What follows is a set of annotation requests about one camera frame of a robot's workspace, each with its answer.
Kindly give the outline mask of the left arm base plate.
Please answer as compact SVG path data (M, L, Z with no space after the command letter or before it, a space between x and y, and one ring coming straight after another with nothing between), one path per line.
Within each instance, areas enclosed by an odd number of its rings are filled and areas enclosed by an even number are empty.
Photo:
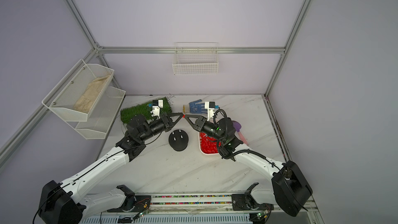
M145 209L150 208L151 196L133 196L126 197L124 202L119 208L108 209L108 213L129 213L129 212L142 212Z

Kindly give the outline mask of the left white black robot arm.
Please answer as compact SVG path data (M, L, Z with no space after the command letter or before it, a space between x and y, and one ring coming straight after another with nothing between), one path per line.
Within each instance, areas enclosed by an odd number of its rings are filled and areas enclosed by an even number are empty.
M47 224L77 224L103 211L138 209L135 193L125 185L103 194L88 196L88 193L113 171L135 159L146 148L146 140L169 132L182 117L182 113L164 113L148 122L144 115L134 116L123 139L103 157L60 183L48 182L42 189L35 215Z

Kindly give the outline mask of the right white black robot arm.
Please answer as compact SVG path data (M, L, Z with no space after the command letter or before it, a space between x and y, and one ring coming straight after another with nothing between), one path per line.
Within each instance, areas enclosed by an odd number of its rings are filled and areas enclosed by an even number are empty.
M218 154L225 160L244 164L264 176L272 184L276 204L288 215L295 217L305 209L313 190L299 166L289 160L280 162L251 149L236 135L233 120L223 109L220 120L209 121L201 115L184 115L189 125L199 133L216 140Z

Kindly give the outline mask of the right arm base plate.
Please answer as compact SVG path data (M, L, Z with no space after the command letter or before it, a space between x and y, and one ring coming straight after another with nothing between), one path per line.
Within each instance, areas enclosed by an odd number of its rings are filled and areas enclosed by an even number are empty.
M232 208L234 211L269 211L274 210L274 206L269 203L257 203L252 196L245 194L232 194Z

